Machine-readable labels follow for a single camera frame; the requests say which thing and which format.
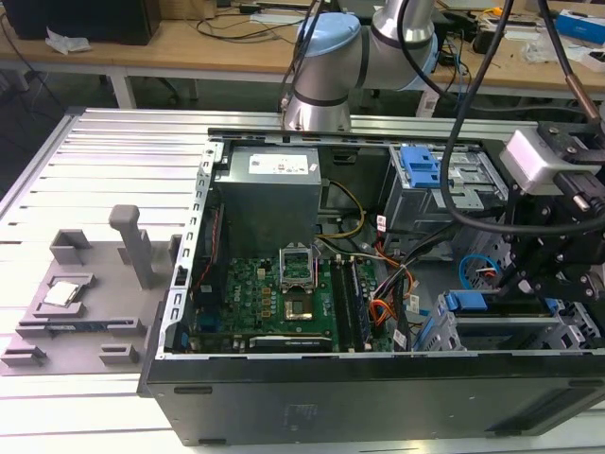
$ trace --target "motherboard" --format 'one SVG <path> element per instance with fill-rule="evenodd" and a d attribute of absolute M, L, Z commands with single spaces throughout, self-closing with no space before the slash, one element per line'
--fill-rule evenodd
<path fill-rule="evenodd" d="M 321 352 L 389 350 L 390 339 L 374 339 L 370 330 L 367 304 L 377 286 L 373 263 L 313 259 L 307 271 L 303 260 L 232 258 L 220 309 L 216 314 L 201 309 L 194 318 L 194 348 L 209 353 L 297 351 L 288 339 L 318 342 L 313 350 Z M 281 263 L 286 264 L 282 273 Z M 309 278 L 313 287 L 285 285 L 284 276 Z M 305 351 L 304 346 L 298 351 Z"/>

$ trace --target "gray floor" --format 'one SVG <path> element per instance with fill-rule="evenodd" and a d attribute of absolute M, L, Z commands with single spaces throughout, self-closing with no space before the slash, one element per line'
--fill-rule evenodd
<path fill-rule="evenodd" d="M 277 102 L 277 84 L 255 83 L 251 89 L 251 85 L 245 82 L 202 80 L 199 81 L 199 100 L 190 101 L 184 81 L 172 81 L 181 95 L 176 106 L 170 103 L 170 93 L 157 79 L 133 78 L 138 106 L 147 109 L 274 112 Z M 97 76 L 51 74 L 46 83 L 65 106 L 116 107 L 111 85 L 101 84 Z M 40 82 L 33 78 L 28 92 L 0 96 L 0 197 L 4 196 L 61 118 L 61 109 L 40 88 Z M 354 91 L 351 95 L 353 114 L 413 116 L 420 93 L 383 92 L 371 109 L 361 109 L 360 99 L 361 92 Z M 477 102 L 511 106 L 518 99 L 480 96 Z M 436 116 L 453 116 L 452 105 L 441 103 Z M 521 118 L 516 114 L 500 117 Z M 533 114 L 528 119 L 565 120 L 560 114 L 553 116 L 552 113 L 540 117 Z"/>

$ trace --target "computer case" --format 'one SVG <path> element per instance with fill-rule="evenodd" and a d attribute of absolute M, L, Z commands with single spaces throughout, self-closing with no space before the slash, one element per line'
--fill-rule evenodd
<path fill-rule="evenodd" d="M 161 21 L 158 0 L 5 0 L 4 7 L 25 40 L 45 38 L 48 27 L 68 37 L 146 45 Z"/>

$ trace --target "metal slotted table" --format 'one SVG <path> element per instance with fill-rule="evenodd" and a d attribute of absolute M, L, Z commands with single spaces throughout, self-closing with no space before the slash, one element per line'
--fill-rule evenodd
<path fill-rule="evenodd" d="M 528 123 L 468 121 L 463 136 L 506 140 Z M 447 137 L 451 120 L 354 117 L 354 132 Z M 88 110 L 65 116 L 0 202 L 0 351 L 52 260 L 58 228 L 118 240 L 117 203 L 141 209 L 141 228 L 167 241 L 183 226 L 209 128 L 279 128 L 272 113 Z M 224 452 L 182 446 L 138 374 L 0 377 L 0 452 Z M 605 452 L 605 405 L 537 438 L 337 445 L 234 446 L 230 452 Z"/>

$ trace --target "light blue robot joint cap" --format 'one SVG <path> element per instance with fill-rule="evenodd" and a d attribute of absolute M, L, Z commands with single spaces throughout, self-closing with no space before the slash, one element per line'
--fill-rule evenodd
<path fill-rule="evenodd" d="M 304 30 L 305 34 L 312 23 L 313 17 L 309 17 Z M 303 26 L 299 26 L 299 34 L 302 29 Z M 342 12 L 325 12 L 320 15 L 315 25 L 313 37 L 305 56 L 307 58 L 317 57 L 334 52 L 350 43 L 360 31 L 361 24 L 355 16 Z"/>

